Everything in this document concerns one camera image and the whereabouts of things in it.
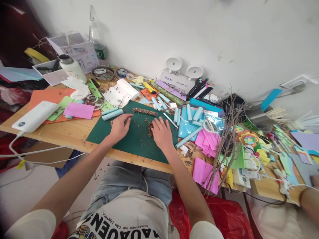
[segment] green cutting mat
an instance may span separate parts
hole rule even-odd
[[[130,129],[126,137],[115,144],[113,148],[145,158],[160,161],[162,163],[168,163],[162,151],[155,144],[153,137],[149,138],[147,121],[144,122],[145,118],[152,122],[155,117],[137,112],[133,113],[132,108],[141,108],[158,112],[154,108],[147,105],[140,104],[135,101],[129,101],[129,103],[123,108],[123,110],[126,111],[126,113],[128,114],[134,114],[131,119]],[[158,113],[159,115],[157,116],[157,118],[161,116],[164,120],[166,119],[166,117],[163,115],[163,112]],[[102,140],[111,132],[112,127],[110,125],[110,121],[113,119],[104,121],[102,118],[99,118],[98,122],[96,123],[86,140],[92,143],[101,143]],[[177,144],[178,130],[174,130],[174,126],[172,124],[171,129],[173,130],[173,144],[175,145]]]

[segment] hand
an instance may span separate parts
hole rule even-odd
[[[173,136],[170,130],[170,126],[168,120],[166,120],[166,125],[162,119],[162,117],[155,119],[152,121],[153,128],[151,128],[154,136],[154,141],[156,145],[162,150],[163,153],[174,149],[173,145]]]
[[[110,139],[114,141],[114,144],[126,136],[127,132],[129,131],[132,116],[133,114],[122,114],[113,120],[113,125],[109,136]]]

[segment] metal container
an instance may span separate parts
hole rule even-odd
[[[95,74],[94,71],[97,69],[105,69],[106,73],[103,74]],[[115,73],[114,70],[109,66],[96,66],[92,69],[92,75],[100,82],[110,82],[115,79]]]
[[[273,108],[269,106],[265,112],[271,111],[272,109]],[[275,121],[268,118],[265,112],[262,111],[261,105],[245,107],[244,112],[248,119],[245,124],[253,125],[261,131],[270,132],[272,130],[272,126],[276,124]]]

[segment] white t-shirt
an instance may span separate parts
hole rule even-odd
[[[51,238],[55,216],[45,209],[28,213],[6,232],[8,238]],[[127,190],[100,207],[84,221],[69,238],[89,239],[166,239],[168,213],[165,204],[141,190]],[[222,239],[211,223],[201,221],[193,226],[191,239]]]

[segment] electrical outlet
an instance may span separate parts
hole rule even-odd
[[[282,83],[280,86],[282,88],[285,88],[287,90],[290,90],[292,89],[293,87],[295,86],[299,86],[299,85],[303,85],[303,84],[318,84],[317,81],[311,79],[310,77],[306,76],[306,75],[300,75],[300,76],[297,76],[296,78],[290,80],[290,81],[287,81],[285,83]]]

